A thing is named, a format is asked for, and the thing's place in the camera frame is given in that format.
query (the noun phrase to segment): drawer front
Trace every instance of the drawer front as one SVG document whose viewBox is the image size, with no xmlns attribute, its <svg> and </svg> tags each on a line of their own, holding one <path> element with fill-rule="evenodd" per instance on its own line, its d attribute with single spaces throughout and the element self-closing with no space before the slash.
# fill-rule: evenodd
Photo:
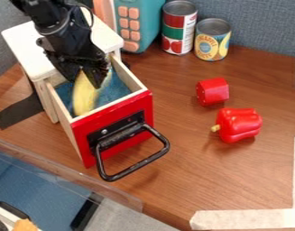
<svg viewBox="0 0 295 231">
<path fill-rule="evenodd" d="M 140 111 L 143 111 L 145 123 L 153 126 L 152 93 L 149 90 L 71 124 L 81 159 L 86 168 L 96 163 L 95 155 L 88 142 L 88 136 Z M 150 137 L 151 135 L 147 132 L 137 134 L 102 152 L 102 158 L 107 159 Z"/>
</svg>

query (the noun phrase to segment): tin can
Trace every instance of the tin can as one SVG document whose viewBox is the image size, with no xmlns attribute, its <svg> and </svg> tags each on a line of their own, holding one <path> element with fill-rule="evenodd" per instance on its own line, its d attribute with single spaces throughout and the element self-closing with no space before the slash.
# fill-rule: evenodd
<svg viewBox="0 0 295 231">
<path fill-rule="evenodd" d="M 197 7 L 188 1 L 172 1 L 162 8 L 162 48 L 171 54 L 186 54 L 193 48 Z"/>
<path fill-rule="evenodd" d="M 195 54 L 202 60 L 222 60 L 228 53 L 232 29 L 219 18 L 207 18 L 197 25 Z"/>
</svg>

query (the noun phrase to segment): red bell pepper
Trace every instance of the red bell pepper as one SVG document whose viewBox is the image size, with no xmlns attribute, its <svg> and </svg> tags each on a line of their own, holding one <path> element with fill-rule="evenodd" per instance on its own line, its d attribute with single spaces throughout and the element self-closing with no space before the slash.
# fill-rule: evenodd
<svg viewBox="0 0 295 231">
<path fill-rule="evenodd" d="M 216 125 L 211 131 L 219 131 L 226 143 L 234 143 L 260 133 L 263 120 L 252 108 L 223 108 L 217 114 Z"/>
</svg>

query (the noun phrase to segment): black handle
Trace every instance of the black handle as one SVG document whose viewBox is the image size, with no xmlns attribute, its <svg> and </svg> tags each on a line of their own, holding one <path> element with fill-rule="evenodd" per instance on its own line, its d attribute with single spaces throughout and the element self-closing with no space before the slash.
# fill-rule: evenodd
<svg viewBox="0 0 295 231">
<path fill-rule="evenodd" d="M 122 170 L 115 175 L 107 175 L 106 170 L 104 168 L 103 160 L 101 157 L 101 143 L 98 143 L 96 146 L 96 149 L 95 149 L 97 170 L 103 180 L 110 181 L 110 182 L 120 180 L 123 177 L 133 173 L 134 171 L 141 169 L 142 167 L 146 166 L 147 164 L 154 162 L 155 160 L 161 158 L 163 155 L 165 155 L 169 151 L 170 142 L 162 134 L 160 134 L 157 130 L 155 130 L 154 128 L 150 127 L 147 124 L 142 124 L 141 128 L 143 130 L 153 134 L 159 141 L 161 141 L 164 144 L 164 147 L 160 151 L 158 151 L 157 153 L 151 155 L 150 157 L 148 157 L 140 162 L 137 162 L 136 164 L 132 165 L 131 167 L 126 168 L 125 170 Z"/>
</svg>

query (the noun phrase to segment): banana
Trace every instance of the banana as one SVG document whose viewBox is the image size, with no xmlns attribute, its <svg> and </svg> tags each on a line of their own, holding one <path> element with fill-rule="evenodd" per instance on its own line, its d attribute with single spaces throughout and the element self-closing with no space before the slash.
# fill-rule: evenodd
<svg viewBox="0 0 295 231">
<path fill-rule="evenodd" d="M 112 79 L 112 70 L 106 76 L 100 89 L 95 89 L 88 80 L 86 74 L 81 70 L 77 76 L 73 88 L 73 111 L 74 115 L 82 116 L 96 108 L 96 101 L 99 97 L 101 90 L 109 85 Z"/>
</svg>

